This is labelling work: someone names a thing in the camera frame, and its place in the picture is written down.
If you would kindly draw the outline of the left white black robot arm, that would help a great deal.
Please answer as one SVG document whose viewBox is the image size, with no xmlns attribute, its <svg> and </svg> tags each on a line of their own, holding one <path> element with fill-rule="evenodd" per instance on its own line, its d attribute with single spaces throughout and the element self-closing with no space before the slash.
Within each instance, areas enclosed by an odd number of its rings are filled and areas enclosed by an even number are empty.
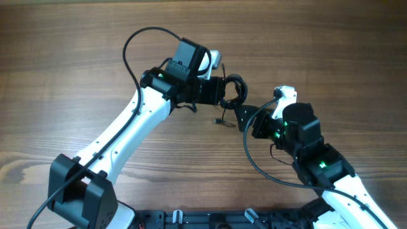
<svg viewBox="0 0 407 229">
<path fill-rule="evenodd" d="M 77 228 L 135 228 L 136 211 L 114 191 L 122 168 L 173 110 L 219 103 L 224 80 L 211 72 L 220 62 L 217 50 L 182 38 L 172 58 L 142 74 L 132 101 L 93 143 L 54 159 L 47 208 Z"/>
</svg>

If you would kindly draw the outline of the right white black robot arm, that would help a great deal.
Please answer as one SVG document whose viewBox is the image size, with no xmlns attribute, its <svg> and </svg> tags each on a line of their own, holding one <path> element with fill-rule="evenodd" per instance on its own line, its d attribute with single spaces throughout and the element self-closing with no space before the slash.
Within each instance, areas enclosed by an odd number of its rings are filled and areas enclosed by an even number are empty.
<svg viewBox="0 0 407 229">
<path fill-rule="evenodd" d="M 250 164 L 264 177 L 285 186 L 313 190 L 320 206 L 329 209 L 316 216 L 315 228 L 342 219 L 349 228 L 395 228 L 395 224 L 371 198 L 361 178 L 345 157 L 324 141 L 321 125 L 311 104 L 295 102 L 283 108 L 279 117 L 265 104 L 235 108 L 238 127 L 243 133 L 245 154 Z M 300 183 L 277 179 L 263 171 L 252 159 L 247 146 L 248 130 L 255 139 L 271 139 L 273 146 L 285 151 Z"/>
</svg>

